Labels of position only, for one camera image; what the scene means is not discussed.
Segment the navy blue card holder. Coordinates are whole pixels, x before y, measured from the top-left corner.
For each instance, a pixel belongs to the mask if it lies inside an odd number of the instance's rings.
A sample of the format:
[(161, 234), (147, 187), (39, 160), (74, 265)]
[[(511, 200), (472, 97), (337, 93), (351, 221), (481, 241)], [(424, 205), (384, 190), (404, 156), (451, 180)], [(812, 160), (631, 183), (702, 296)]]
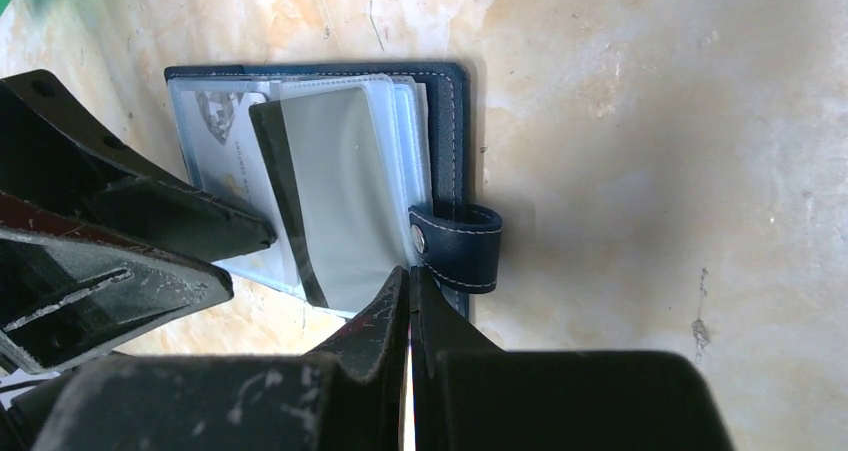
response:
[(471, 215), (471, 82), (464, 66), (452, 61), (340, 62), (275, 65), (178, 65), (164, 70), (178, 79), (306, 77), (312, 79), (384, 74), (406, 76), (426, 87), (431, 199), (439, 218)]

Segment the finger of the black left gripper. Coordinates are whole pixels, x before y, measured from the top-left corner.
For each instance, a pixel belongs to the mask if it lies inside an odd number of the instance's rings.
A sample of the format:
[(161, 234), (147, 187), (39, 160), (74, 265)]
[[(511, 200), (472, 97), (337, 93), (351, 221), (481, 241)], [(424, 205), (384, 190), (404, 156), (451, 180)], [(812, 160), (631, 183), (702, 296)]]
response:
[(1, 189), (55, 214), (214, 262), (265, 250), (264, 218), (124, 144), (47, 70), (1, 81)]
[(230, 275), (1, 195), (1, 358), (61, 371), (234, 296)]

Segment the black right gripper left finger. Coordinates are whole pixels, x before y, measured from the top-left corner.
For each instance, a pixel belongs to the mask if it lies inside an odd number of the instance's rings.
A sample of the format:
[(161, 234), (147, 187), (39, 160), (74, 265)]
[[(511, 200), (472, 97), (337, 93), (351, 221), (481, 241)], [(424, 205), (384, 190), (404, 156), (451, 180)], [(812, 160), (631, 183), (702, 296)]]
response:
[(395, 450), (409, 275), (300, 356), (110, 357), (59, 396), (38, 450)]

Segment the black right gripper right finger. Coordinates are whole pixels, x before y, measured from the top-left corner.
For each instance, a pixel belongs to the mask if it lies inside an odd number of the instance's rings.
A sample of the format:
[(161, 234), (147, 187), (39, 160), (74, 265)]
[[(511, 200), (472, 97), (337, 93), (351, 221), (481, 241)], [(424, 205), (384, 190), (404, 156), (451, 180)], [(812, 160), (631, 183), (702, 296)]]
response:
[(506, 351), (410, 273), (420, 450), (729, 450), (710, 390), (661, 351)]

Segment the grey magnetic stripe card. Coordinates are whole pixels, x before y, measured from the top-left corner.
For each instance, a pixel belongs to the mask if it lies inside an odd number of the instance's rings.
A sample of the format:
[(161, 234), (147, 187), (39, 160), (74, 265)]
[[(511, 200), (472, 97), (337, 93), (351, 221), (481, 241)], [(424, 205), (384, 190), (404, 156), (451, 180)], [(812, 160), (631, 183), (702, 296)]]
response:
[(410, 261), (365, 90), (255, 104), (249, 116), (309, 302), (363, 310)]

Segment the white VIP card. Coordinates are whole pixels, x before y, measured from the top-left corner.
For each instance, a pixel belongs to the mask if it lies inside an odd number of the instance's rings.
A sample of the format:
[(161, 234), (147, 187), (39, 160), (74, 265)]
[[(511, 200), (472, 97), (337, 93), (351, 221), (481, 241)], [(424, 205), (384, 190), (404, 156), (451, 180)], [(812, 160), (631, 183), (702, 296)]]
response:
[(266, 102), (266, 96), (245, 90), (179, 90), (172, 100), (192, 184), (268, 220), (278, 236), (266, 249), (217, 264), (278, 291), (293, 292), (300, 280), (249, 117), (249, 108)]

